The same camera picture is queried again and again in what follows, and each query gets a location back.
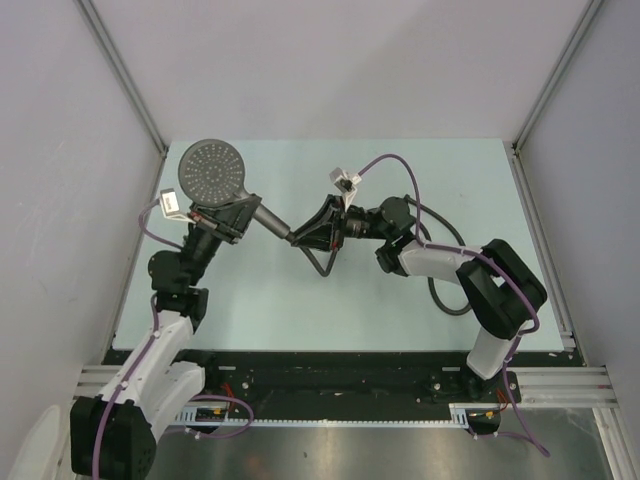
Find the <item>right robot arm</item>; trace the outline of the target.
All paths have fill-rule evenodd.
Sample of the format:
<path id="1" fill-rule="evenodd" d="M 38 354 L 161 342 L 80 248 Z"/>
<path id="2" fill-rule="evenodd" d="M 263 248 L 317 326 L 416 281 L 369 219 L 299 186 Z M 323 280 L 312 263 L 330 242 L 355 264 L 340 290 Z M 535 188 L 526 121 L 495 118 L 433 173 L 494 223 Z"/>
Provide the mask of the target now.
<path id="1" fill-rule="evenodd" d="M 288 239 L 304 254 L 317 250 L 331 255 L 347 238 L 380 240 L 383 244 L 375 255 L 385 273 L 460 286 L 480 324 L 460 370 L 460 392 L 484 401 L 505 378 L 522 337 L 539 329 L 538 311 L 547 292 L 504 240 L 494 239 L 480 248 L 430 241 L 416 216 L 421 209 L 409 196 L 389 197 L 377 208 L 364 209 L 345 206 L 341 197 L 330 195 Z"/>

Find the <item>grey shower head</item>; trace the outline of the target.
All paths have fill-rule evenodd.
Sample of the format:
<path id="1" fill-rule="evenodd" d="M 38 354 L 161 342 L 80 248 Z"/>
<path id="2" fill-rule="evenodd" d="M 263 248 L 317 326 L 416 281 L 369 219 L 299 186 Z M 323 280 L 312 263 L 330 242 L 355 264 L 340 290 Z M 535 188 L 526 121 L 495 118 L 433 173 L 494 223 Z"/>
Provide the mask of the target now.
<path id="1" fill-rule="evenodd" d="M 245 176 L 245 163 L 239 151 L 217 139 L 192 144 L 178 166 L 179 186 L 191 201 L 189 212 L 199 213 L 200 207 L 217 207 L 253 194 L 244 186 Z M 250 224 L 252 221 L 257 221 L 279 239 L 293 240 L 291 228 L 263 204 L 263 199 Z"/>

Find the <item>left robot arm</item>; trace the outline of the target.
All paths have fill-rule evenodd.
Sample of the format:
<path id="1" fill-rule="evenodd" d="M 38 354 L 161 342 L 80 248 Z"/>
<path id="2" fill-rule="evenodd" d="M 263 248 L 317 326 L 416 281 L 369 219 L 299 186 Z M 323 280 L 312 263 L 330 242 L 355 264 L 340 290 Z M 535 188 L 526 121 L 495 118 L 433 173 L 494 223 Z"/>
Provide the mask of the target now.
<path id="1" fill-rule="evenodd" d="M 217 207 L 195 204 L 187 213 L 172 189 L 139 214 L 142 230 L 154 208 L 183 220 L 181 244 L 165 243 L 151 256 L 151 320 L 140 343 L 93 397 L 80 396 L 70 411 L 70 459 L 74 473 L 92 479 L 144 479 L 159 440 L 192 400 L 214 397 L 221 376 L 206 365 L 177 358 L 204 320 L 209 291 L 199 280 L 224 243 L 245 233 L 261 199 L 249 195 Z"/>

